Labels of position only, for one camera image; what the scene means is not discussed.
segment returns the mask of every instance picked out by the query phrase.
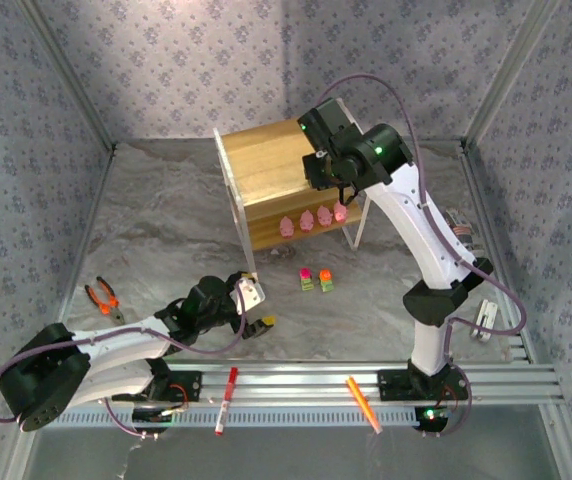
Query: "pliers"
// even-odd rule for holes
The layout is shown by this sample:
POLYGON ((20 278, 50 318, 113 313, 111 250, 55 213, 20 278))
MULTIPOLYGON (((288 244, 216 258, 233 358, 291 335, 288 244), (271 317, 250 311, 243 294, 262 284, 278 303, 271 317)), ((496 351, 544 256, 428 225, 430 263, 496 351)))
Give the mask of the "pliers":
POLYGON ((97 277, 97 282, 106 292, 106 295, 108 295, 108 303, 102 302, 97 297, 95 290, 93 290, 89 285, 84 285, 84 290, 86 290, 88 298, 90 298, 90 301, 93 302, 95 306, 99 308, 100 312, 102 312, 104 315, 110 315, 113 321, 118 325, 124 325, 125 323, 124 315, 122 315, 122 312, 118 308, 119 300, 117 300, 117 297, 115 296, 115 291, 111 288, 108 282, 104 280, 102 277, 97 277))

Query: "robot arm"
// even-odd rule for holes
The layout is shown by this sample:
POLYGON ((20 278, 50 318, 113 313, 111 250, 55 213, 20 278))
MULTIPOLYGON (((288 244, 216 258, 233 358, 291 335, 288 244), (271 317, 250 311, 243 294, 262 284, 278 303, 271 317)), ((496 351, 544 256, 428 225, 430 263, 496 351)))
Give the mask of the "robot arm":
POLYGON ((404 398, 429 397, 443 388, 451 374, 444 352, 446 319, 482 279, 455 261, 423 209, 430 210, 437 227, 463 260, 485 273, 492 271, 492 265, 487 259, 475 259, 460 244, 429 195, 427 205, 421 205, 417 165, 392 127, 380 124, 364 133, 335 99, 322 102, 298 123, 315 150, 303 158, 311 187, 338 188, 343 204, 365 191, 393 223, 419 265, 422 280, 404 296, 404 306, 415 319, 415 346, 408 372, 413 391, 404 398), (355 194, 344 201, 343 191, 349 187, 355 194))
POLYGON ((217 353, 190 345, 202 332, 226 324, 238 338, 261 335, 270 327, 261 328, 261 320, 248 325, 245 315, 264 299, 260 285, 238 272, 226 282, 203 277, 187 298, 138 323, 83 332, 61 323, 48 325, 2 367, 0 391, 22 431, 41 428, 66 408, 101 398, 183 403, 182 392, 171 388, 181 382, 161 357, 179 351, 179 344, 217 353))

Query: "pink object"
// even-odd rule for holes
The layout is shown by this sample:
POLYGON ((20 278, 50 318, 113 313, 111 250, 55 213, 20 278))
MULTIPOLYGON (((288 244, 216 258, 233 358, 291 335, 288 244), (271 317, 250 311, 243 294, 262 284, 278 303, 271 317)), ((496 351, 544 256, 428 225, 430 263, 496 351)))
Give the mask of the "pink object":
POLYGON ((339 200, 333 206, 333 213, 337 223, 344 223, 346 221, 346 217, 348 217, 348 209, 339 203, 339 200))
POLYGON ((322 205, 317 209, 317 221, 322 227, 330 227, 330 224, 333 223, 333 215, 330 210, 322 205))
POLYGON ((279 222, 279 233, 283 238, 290 238, 293 236, 293 233, 295 233, 295 224, 290 218, 284 217, 279 222))
POLYGON ((299 228, 302 229, 302 232, 308 233, 313 229, 315 225, 315 218, 313 214, 310 213, 310 210, 306 210, 302 213, 302 216, 299 219, 299 228))

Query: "floral wallpaper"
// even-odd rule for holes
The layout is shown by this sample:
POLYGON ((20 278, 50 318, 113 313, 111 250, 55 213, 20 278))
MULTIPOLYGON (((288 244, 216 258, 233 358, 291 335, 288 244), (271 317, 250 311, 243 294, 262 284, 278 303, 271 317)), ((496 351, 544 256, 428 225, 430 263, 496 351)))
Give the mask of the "floral wallpaper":
POLYGON ((15 2, 0 0, 0 364, 56 320, 106 159, 15 2))
MULTIPOLYGON (((107 128, 203 137, 302 114, 333 80, 399 86, 425 137, 463 135, 532 0, 36 0, 107 128)), ((337 91, 403 128, 381 87, 337 91)))
POLYGON ((480 142, 492 219, 572 412, 572 0, 565 0, 480 142))

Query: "marble floor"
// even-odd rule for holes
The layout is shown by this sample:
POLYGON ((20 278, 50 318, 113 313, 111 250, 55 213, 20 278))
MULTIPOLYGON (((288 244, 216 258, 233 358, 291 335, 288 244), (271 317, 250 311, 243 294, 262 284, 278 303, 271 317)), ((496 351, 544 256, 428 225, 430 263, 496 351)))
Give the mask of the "marble floor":
MULTIPOLYGON (((470 194, 456 158, 424 149, 428 186, 443 208, 473 220, 470 194)), ((227 357, 278 360, 401 360, 413 346, 413 322, 402 295, 419 269, 392 224, 374 204, 358 251, 340 230, 256 253, 267 300, 251 319, 277 317, 266 335, 238 344, 227 357), (302 292, 298 271, 333 272, 335 290, 302 292)), ((246 268, 212 140, 158 140, 121 144, 107 179, 71 302, 74 330, 111 327, 91 305, 84 284, 97 275, 111 283, 127 323, 137 322, 184 296, 203 275, 226 278, 246 268)), ((472 318, 482 285, 460 312, 472 318)), ((497 327, 503 327, 501 318, 497 327)), ((212 330, 196 346, 215 349, 233 338, 229 327, 212 330)), ((504 338, 481 344, 457 328, 456 359, 507 361, 504 338)), ((194 358, 181 352, 181 358, 194 358)))

